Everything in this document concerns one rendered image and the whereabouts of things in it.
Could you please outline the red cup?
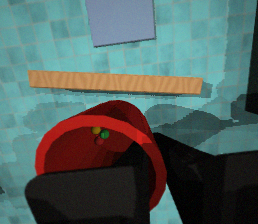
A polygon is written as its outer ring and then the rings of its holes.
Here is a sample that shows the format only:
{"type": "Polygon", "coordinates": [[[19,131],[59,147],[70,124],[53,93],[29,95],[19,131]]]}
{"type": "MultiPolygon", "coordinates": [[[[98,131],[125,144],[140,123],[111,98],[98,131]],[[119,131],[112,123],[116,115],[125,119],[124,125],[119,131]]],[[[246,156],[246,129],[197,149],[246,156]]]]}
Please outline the red cup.
{"type": "Polygon", "coordinates": [[[136,141],[148,155],[150,212],[165,190],[167,170],[142,112],[122,100],[109,100],[67,118],[44,134],[35,154],[36,175],[48,172],[111,166],[136,141]],[[109,131],[102,145],[91,127],[109,131]]]}

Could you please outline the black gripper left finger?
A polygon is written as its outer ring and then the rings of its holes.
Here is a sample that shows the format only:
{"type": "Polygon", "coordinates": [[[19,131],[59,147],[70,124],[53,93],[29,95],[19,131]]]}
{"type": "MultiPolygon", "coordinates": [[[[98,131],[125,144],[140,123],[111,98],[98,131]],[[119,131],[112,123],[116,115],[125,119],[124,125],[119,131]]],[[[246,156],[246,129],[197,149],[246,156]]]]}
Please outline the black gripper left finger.
{"type": "Polygon", "coordinates": [[[25,197],[37,224],[112,216],[150,224],[148,155],[133,141],[111,166],[34,177],[25,197]]]}

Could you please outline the dark red marble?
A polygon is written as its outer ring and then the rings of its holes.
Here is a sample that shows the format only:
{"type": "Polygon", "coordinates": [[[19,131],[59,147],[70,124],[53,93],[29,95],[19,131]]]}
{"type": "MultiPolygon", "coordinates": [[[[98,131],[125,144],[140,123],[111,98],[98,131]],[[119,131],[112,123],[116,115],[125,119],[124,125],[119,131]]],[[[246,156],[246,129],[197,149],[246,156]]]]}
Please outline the dark red marble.
{"type": "Polygon", "coordinates": [[[104,139],[102,139],[100,136],[97,136],[97,137],[95,137],[95,139],[94,139],[94,143],[95,143],[96,145],[102,145],[103,142],[104,142],[104,139]]]}

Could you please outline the tan wooden flat bar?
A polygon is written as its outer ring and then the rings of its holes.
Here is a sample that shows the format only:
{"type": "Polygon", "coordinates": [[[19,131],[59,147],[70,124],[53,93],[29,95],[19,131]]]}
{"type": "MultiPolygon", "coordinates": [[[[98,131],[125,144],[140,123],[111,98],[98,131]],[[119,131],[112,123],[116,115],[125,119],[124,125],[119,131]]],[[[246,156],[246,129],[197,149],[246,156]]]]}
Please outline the tan wooden flat bar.
{"type": "Polygon", "coordinates": [[[203,77],[27,70],[31,88],[200,95],[203,77]]]}

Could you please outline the yellow marble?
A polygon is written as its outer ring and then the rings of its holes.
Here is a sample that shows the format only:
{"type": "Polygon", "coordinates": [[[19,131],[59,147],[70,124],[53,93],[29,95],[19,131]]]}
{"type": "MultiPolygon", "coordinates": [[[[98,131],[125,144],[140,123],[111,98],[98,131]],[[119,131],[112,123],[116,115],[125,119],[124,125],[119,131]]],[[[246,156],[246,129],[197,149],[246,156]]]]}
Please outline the yellow marble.
{"type": "Polygon", "coordinates": [[[98,133],[100,133],[100,131],[101,131],[100,127],[91,127],[91,132],[93,134],[98,134],[98,133]]]}

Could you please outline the green marble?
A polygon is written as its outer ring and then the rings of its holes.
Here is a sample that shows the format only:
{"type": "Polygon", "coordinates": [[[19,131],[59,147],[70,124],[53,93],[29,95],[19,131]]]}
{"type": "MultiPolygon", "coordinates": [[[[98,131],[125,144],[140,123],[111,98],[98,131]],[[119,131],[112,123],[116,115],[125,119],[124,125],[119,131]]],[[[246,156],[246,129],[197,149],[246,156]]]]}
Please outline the green marble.
{"type": "Polygon", "coordinates": [[[99,135],[100,135],[100,137],[101,137],[102,139],[106,139],[106,138],[109,137],[109,131],[106,130],[106,129],[103,129],[103,130],[100,131],[99,135]]]}

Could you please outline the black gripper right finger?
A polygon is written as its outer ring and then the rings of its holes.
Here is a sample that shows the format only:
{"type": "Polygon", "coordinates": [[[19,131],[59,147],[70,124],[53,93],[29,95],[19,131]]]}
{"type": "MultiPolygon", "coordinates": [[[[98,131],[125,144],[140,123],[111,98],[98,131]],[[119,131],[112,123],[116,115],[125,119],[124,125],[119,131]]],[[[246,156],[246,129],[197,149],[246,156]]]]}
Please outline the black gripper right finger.
{"type": "Polygon", "coordinates": [[[153,133],[183,224],[233,224],[237,191],[258,184],[258,150],[212,155],[153,133]]]}

